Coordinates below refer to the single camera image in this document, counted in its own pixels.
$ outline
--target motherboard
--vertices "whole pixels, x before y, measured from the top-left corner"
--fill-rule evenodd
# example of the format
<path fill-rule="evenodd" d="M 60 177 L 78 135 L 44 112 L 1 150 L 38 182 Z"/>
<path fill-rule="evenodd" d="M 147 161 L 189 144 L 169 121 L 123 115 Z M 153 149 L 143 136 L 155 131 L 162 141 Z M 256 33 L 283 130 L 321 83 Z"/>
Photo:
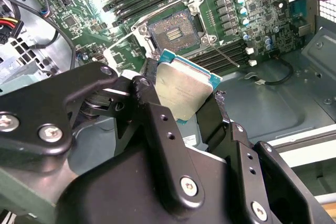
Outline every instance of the motherboard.
<path fill-rule="evenodd" d="M 285 0 L 48 1 L 50 19 L 73 41 L 78 61 L 118 71 L 140 71 L 146 58 L 168 49 L 223 74 L 301 47 Z"/>

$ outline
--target connector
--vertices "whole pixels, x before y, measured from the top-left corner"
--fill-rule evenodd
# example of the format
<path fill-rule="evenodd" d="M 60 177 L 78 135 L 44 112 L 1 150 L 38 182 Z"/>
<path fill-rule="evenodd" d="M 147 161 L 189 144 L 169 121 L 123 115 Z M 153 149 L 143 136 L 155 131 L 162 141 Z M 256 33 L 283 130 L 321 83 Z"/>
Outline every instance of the connector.
<path fill-rule="evenodd" d="M 17 38 L 18 36 L 19 36 L 19 34 L 21 33 L 21 30 L 22 30 L 22 28 L 23 28 L 23 25 L 24 25 L 25 23 L 23 23 L 23 21 L 19 21 L 16 25 L 15 25 L 15 28 L 12 30 L 12 33 L 10 34 L 10 36 L 12 37 L 12 38 Z"/>

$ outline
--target green circuit board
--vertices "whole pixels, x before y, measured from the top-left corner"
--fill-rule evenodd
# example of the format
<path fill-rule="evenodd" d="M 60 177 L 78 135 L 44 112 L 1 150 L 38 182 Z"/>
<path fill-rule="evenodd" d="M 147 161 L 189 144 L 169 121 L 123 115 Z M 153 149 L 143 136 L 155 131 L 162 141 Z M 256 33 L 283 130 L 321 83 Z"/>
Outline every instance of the green circuit board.
<path fill-rule="evenodd" d="M 153 47 L 152 52 L 143 46 L 144 42 L 139 42 L 138 37 L 132 35 L 109 49 L 108 54 L 111 57 L 106 59 L 107 48 L 130 33 L 131 27 L 139 18 L 178 1 L 49 0 L 52 12 L 50 18 L 72 39 L 80 62 L 98 60 L 112 65 L 119 71 L 139 71 L 146 57 L 154 57 L 160 53 L 162 47 L 167 47 L 168 43 L 165 40 L 168 34 L 172 35 L 168 38 L 172 40 L 175 53 L 188 59 L 213 50 L 210 46 L 202 45 L 202 36 L 205 34 L 215 37 L 213 46 L 216 48 L 225 47 L 244 38 L 250 41 L 250 45 L 252 43 L 258 59 L 267 57 L 268 53 L 275 49 L 289 52 L 301 46 L 300 39 L 290 27 L 290 8 L 283 0 L 244 0 L 242 3 L 238 3 L 239 0 L 202 0 L 197 15 L 189 14 L 191 11 L 186 0 L 146 21 L 147 28 L 151 28 L 152 33 L 143 38 L 148 41 L 149 48 Z M 277 2 L 282 2 L 283 8 L 276 8 L 274 3 Z M 247 13 L 240 13 L 242 7 L 247 9 Z M 187 28 L 191 29 L 189 37 L 185 37 L 182 32 Z M 271 39 L 271 48 L 265 44 L 265 38 Z M 241 62 L 244 64 L 248 58 L 243 54 L 242 50 L 241 56 L 244 60 Z"/>

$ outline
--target label sticker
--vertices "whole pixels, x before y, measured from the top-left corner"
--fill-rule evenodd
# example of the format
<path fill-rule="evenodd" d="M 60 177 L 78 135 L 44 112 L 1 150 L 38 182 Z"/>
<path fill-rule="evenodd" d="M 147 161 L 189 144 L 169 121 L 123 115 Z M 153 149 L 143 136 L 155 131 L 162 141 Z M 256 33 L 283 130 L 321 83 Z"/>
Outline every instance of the label sticker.
<path fill-rule="evenodd" d="M 194 146 L 197 144 L 196 135 L 186 136 L 183 138 L 183 141 L 187 145 Z"/>

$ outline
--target yellow wire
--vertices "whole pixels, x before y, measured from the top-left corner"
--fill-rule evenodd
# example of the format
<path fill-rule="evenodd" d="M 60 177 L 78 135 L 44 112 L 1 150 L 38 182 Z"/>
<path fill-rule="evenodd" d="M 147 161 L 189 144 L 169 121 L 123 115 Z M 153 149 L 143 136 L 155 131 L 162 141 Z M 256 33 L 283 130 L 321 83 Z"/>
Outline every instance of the yellow wire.
<path fill-rule="evenodd" d="M 4 19 L 4 20 L 7 20 L 7 21 L 15 22 L 15 23 L 18 22 L 17 20 L 12 19 L 12 18 L 0 18 L 0 19 Z"/>

